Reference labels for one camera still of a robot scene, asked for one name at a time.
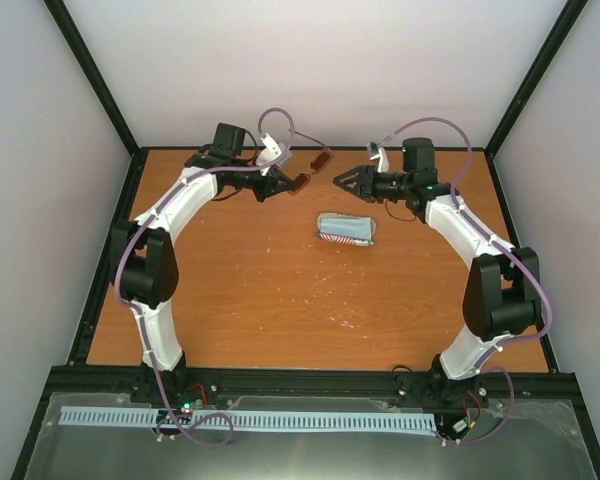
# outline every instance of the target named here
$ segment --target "gray wall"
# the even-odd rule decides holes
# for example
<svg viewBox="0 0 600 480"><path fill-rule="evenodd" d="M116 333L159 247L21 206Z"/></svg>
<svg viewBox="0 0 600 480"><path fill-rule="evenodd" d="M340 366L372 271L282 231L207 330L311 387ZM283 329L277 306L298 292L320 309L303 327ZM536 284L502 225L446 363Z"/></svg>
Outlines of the gray wall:
<svg viewBox="0 0 600 480"><path fill-rule="evenodd" d="M66 3L141 145L202 145L219 121L255 130L276 105L330 145L438 115L485 146L565 0ZM445 126L409 134L463 145Z"/></svg>
<svg viewBox="0 0 600 480"><path fill-rule="evenodd" d="M496 159L522 241L540 254L551 339L600 441L600 0L589 2Z"/></svg>
<svg viewBox="0 0 600 480"><path fill-rule="evenodd" d="M66 361L127 164L43 2L0 2L0 479Z"/></svg>

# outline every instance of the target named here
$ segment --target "white arm segment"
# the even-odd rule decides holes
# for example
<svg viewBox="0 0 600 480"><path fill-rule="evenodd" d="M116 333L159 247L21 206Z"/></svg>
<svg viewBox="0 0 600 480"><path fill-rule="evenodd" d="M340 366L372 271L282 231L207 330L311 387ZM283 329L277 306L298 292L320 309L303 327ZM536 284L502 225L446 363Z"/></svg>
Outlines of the white arm segment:
<svg viewBox="0 0 600 480"><path fill-rule="evenodd" d="M480 373L482 365L491 355L484 359L482 359L482 356L490 349L492 349L492 353L501 352L502 347L497 346L498 342L512 336L507 333L488 342L483 342L480 337L476 337L471 333L469 327L465 325L449 348L440 355L440 364L444 373L451 380L464 380L465 378L475 377Z"/></svg>
<svg viewBox="0 0 600 480"><path fill-rule="evenodd" d="M179 184L185 183L184 180L200 171L200 168L189 167L182 170L177 182L158 200L153 207L145 213L136 217L136 221L142 224L150 215L156 215L156 218L151 222L151 228L164 228L171 233L171 241L175 244L178 235L182 229L189 223L193 216L200 208L216 196L218 185L215 175L203 175L193 182L187 184L180 190L170 201L164 206L160 213L156 212L156 208ZM133 301L135 306L139 307L140 314L134 309L133 316L140 329L139 319L144 317L144 323L147 328L147 335L153 353L158 362L159 370L172 370L182 356L182 347L178 343L176 332L173 326L173 314L171 313L171 300L158 305L155 310L149 308L148 305ZM152 366L147 346L142 343L142 361Z"/></svg>
<svg viewBox="0 0 600 480"><path fill-rule="evenodd" d="M460 195L456 196L460 203L460 208L465 214L468 214L492 237L498 238L498 243L511 250L511 245L506 240L497 237L489 227L480 221L471 210L466 206ZM444 239L449 242L453 249L460 255L462 261L471 268L471 262L475 257L479 257L484 253L491 255L500 255L500 251L493 247L488 240L480 235L473 226L467 222L453 204L451 195L443 195L435 200L427 203L425 214L427 225L436 230Z"/></svg>
<svg viewBox="0 0 600 480"><path fill-rule="evenodd" d="M497 239L498 243L508 250L514 246L495 235L489 227L478 219L466 206L459 195L456 197L460 208L469 215L481 228L483 228L491 239ZM460 255L467 268L471 268L471 262L475 257L485 253L500 255L500 251L491 245L491 240L486 240L476 229L460 214L451 199L451 195L443 195L427 203L426 217L427 225L442 235L453 249ZM480 373L482 364L491 356L489 353L502 351L497 344L505 338L513 335L507 333L493 340L483 342L476 337L465 325L453 343L440 355L440 363L447 378L451 380L463 380Z"/></svg>

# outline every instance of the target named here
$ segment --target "white stain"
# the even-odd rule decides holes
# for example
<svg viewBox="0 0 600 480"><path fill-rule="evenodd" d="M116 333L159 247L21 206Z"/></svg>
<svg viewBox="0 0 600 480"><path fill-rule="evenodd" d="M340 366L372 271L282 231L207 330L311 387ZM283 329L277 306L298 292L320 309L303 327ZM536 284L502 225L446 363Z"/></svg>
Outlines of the white stain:
<svg viewBox="0 0 600 480"><path fill-rule="evenodd" d="M333 275L329 275L327 277L324 277L322 280L320 280L317 283L314 283L313 286L311 288L317 287L318 285L320 285L322 282L326 282L327 280L329 280L330 278L334 278L334 277L339 277L340 275L344 275L347 272L340 272L340 273L334 273Z"/></svg>

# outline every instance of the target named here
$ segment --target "orange wooden board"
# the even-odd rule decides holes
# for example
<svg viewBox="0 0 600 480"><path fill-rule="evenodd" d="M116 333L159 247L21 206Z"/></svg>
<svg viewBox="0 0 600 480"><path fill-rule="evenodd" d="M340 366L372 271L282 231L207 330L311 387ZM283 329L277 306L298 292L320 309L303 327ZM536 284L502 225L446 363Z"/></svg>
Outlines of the orange wooden board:
<svg viewBox="0 0 600 480"><path fill-rule="evenodd" d="M132 217L174 182L191 152L154 150L147 160ZM314 151L295 151L291 176L309 170ZM496 233L506 229L484 155L458 188ZM392 170L400 152L390 153ZM436 154L439 178L451 181L463 152ZM435 231L392 219L335 187L332 179L360 164L365 152L337 151L300 193L258 203L244 191L208 203L176 244L180 283L173 298L187 363L204 367L428 369L463 326L467 268ZM390 205L410 218L404 206ZM322 212L372 217L372 247L346 247L315 237ZM107 294L89 353L90 364L141 361L128 309ZM492 359L512 371L546 371L539 342L516 344Z"/></svg>

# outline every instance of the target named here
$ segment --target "black metal frame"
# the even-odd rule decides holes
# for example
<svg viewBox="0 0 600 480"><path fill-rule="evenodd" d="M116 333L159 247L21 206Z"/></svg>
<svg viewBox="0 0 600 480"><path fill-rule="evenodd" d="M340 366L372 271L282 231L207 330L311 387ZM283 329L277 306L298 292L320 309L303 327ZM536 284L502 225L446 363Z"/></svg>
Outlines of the black metal frame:
<svg viewBox="0 0 600 480"><path fill-rule="evenodd" d="M519 245L518 237L496 171L496 154L586 3L587 0L567 0L565 2L565 6L557 18L555 25L542 45L488 145L484 149L476 149L485 152L487 165L504 216L507 231L510 240L515 245ZM112 222L127 218L140 184L149 150L190 147L166 146L140 148L133 138L120 109L116 105L64 2L62 0L45 0L45 4L131 156L131 163ZM363 150L364 147L335 147L334 150L336 149ZM465 149L444 148L440 150L462 151ZM107 239L96 268L87 303L78 325L68 364L66 366L53 367L49 374L44 392L32 420L29 434L14 470L13 479L24 478L26 474L27 465L48 406L49 397L54 392L115 392L132 395L139 395L142 392L141 379L143 373L141 367L86 365L87 356L109 283L107 274L109 260L108 247L109 240ZM533 398L570 400L576 411L576 416L589 449L594 468L598 478L600 478L600 447L595 437L577 380L573 374L559 373L553 348L546 336L542 339L541 344L549 373L512 374L516 396L522 395L522 398L528 398L531 395ZM227 399L237 398L241 395L280 396L286 394L293 396L320 395L374 398L405 406L405 397L401 397L396 392L396 374L350 371L187 369L187 376L189 378L195 378L196 381L200 381L203 385L209 387L214 385L216 387L216 393L211 395L211 400L217 401L219 405L222 405ZM421 379L424 373L400 372L399 375L409 383ZM496 397L506 397L508 394L506 382L497 374L481 376L480 382ZM410 402L410 406L419 406L425 411L436 414L454 413L456 411L455 407L442 408L427 399L410 400Z"/></svg>
<svg viewBox="0 0 600 480"><path fill-rule="evenodd" d="M427 400L404 402L396 391L396 377L405 383L422 380L424 372L261 370L187 368L187 378L199 382L210 394L209 400L222 409L228 400L241 396L288 396L370 398L388 405L418 406L436 416L458 413L457 408L441 407ZM142 390L141 367L74 365L53 367L40 398L12 480L23 479L33 452L44 414L53 393L132 393ZM595 472L600 479L600 445L574 374L513 373L515 397L520 399L567 400L573 405L580 430ZM480 385L491 398L508 398L509 387L500 374L480 377Z"/></svg>

